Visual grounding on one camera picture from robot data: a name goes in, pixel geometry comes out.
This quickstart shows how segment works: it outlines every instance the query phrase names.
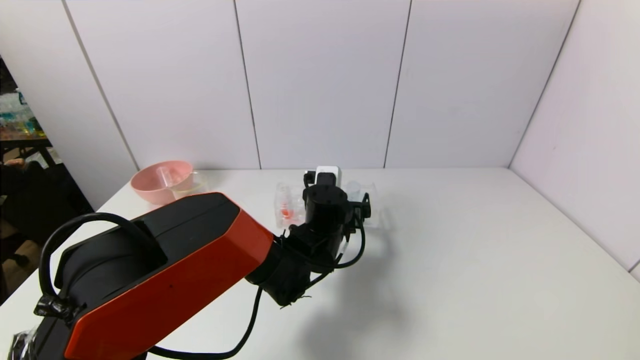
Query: white wall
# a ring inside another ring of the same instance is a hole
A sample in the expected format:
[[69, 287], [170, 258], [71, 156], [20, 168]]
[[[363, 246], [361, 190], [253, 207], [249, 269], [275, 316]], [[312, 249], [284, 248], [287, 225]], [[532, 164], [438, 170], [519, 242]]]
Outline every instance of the white wall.
[[382, 167], [409, 0], [241, 0], [263, 168]]
[[631, 272], [631, 275], [633, 275], [638, 281], [640, 281], [640, 266], [637, 266], [634, 271]]
[[60, 1], [1, 1], [0, 53], [97, 209], [136, 172]]
[[511, 168], [626, 269], [640, 258], [639, 1], [581, 3]]
[[507, 167], [578, 0], [413, 0], [387, 167]]
[[259, 167], [233, 0], [68, 6], [140, 167]]

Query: clear plastic cup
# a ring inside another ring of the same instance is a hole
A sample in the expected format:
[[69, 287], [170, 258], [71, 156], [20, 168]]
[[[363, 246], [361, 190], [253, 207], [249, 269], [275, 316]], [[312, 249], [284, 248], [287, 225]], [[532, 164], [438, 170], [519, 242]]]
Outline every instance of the clear plastic cup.
[[301, 225], [305, 222], [305, 202], [302, 199], [302, 186], [291, 186], [285, 183], [276, 185], [274, 210], [276, 226], [287, 229], [290, 225]]
[[189, 195], [211, 192], [209, 178], [205, 174], [192, 172], [190, 176], [192, 181], [185, 181], [184, 184], [171, 187], [171, 191], [173, 191], [173, 196], [176, 200]]
[[361, 189], [362, 185], [360, 185], [358, 181], [351, 180], [343, 190], [347, 193], [347, 199], [349, 201], [362, 201], [362, 197], [360, 196]]

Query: black table leg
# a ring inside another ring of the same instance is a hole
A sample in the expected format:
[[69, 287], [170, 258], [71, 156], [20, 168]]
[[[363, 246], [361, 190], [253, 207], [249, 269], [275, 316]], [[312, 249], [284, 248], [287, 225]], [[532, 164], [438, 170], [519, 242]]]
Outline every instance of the black table leg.
[[47, 165], [49, 167], [54, 167], [56, 166], [56, 162], [53, 160], [53, 157], [51, 156], [51, 154], [49, 154], [49, 150], [47, 150], [46, 147], [39, 147], [38, 151], [40, 151], [40, 154], [42, 155], [42, 158], [44, 159], [44, 161], [47, 162]]

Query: black cable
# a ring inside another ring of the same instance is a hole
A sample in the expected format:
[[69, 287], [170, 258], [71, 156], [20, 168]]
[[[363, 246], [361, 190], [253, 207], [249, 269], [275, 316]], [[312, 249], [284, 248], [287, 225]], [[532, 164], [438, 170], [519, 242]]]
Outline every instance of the black cable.
[[302, 181], [305, 183], [305, 189], [309, 187], [309, 183], [314, 183], [316, 181], [316, 172], [308, 171], [305, 172], [305, 175], [302, 177]]
[[251, 331], [253, 330], [253, 325], [255, 324], [255, 318], [258, 316], [258, 305], [260, 304], [260, 296], [262, 295], [262, 288], [258, 287], [258, 292], [255, 294], [255, 300], [253, 301], [253, 312], [251, 313], [251, 320], [249, 320], [249, 326], [247, 326], [246, 331], [244, 332], [244, 336], [240, 339], [240, 342], [234, 347], [231, 351], [221, 352], [221, 353], [195, 353], [195, 352], [181, 352], [181, 351], [173, 351], [167, 350], [161, 347], [152, 347], [148, 351], [151, 354], [155, 354], [158, 356], [169, 357], [170, 359], [179, 359], [179, 360], [220, 360], [220, 359], [228, 359], [234, 355], [236, 355], [240, 349], [244, 346]]
[[78, 227], [80, 227], [80, 225], [92, 221], [107, 221], [119, 225], [124, 231], [127, 231], [136, 240], [144, 243], [144, 245], [147, 246], [150, 250], [158, 251], [157, 255], [160, 255], [160, 253], [162, 253], [162, 250], [159, 248], [159, 245], [157, 244], [155, 239], [145, 234], [145, 232], [142, 231], [139, 227], [135, 226], [131, 221], [123, 217], [109, 213], [89, 213], [80, 215], [69, 220], [68, 222], [65, 222], [62, 226], [57, 228], [42, 247], [38, 277], [40, 279], [40, 290], [42, 290], [43, 295], [49, 295], [54, 299], [60, 299], [60, 297], [56, 293], [56, 290], [53, 288], [53, 284], [51, 283], [51, 269], [49, 268], [49, 264], [51, 262], [51, 254], [69, 237], [71, 233], [73, 233]]
[[357, 224], [358, 228], [360, 229], [360, 237], [362, 239], [362, 242], [360, 244], [360, 251], [358, 251], [358, 254], [355, 256], [355, 258], [347, 261], [346, 263], [342, 263], [342, 264], [323, 264], [323, 263], [319, 263], [319, 262], [309, 258], [308, 256], [305, 256], [304, 254], [298, 252], [296, 249], [293, 249], [291, 247], [288, 247], [287, 249], [289, 251], [291, 251], [292, 253], [294, 253], [295, 255], [297, 255], [302, 260], [306, 261], [308, 264], [313, 265], [313, 266], [319, 266], [319, 267], [329, 268], [329, 269], [344, 269], [344, 268], [348, 268], [349, 266], [357, 263], [358, 260], [360, 260], [360, 258], [362, 257], [362, 254], [364, 254], [364, 247], [365, 247], [364, 225], [363, 225], [362, 221], [359, 218], [356, 217], [355, 220], [358, 223]]
[[[340, 259], [342, 259], [342, 254], [338, 255], [335, 258], [335, 263], [339, 263]], [[307, 285], [307, 287], [305, 288], [305, 290], [309, 290], [309, 288], [311, 288], [313, 285], [319, 283], [320, 281], [322, 281], [322, 279], [324, 279], [327, 275], [329, 275], [330, 272], [325, 272], [320, 274], [320, 276], [316, 277], [315, 279], [311, 280], [311, 282], [309, 283], [309, 285]]]

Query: pink bowl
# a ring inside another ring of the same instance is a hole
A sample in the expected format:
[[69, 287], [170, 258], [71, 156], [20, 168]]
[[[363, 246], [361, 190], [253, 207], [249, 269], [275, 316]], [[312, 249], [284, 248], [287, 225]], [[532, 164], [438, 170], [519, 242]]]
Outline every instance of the pink bowl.
[[190, 186], [193, 181], [191, 173], [193, 165], [186, 161], [163, 161], [140, 170], [131, 178], [131, 187], [142, 199], [152, 204], [165, 205], [175, 200], [171, 189], [164, 185], [161, 176], [158, 175], [159, 167], [169, 170], [174, 186]]

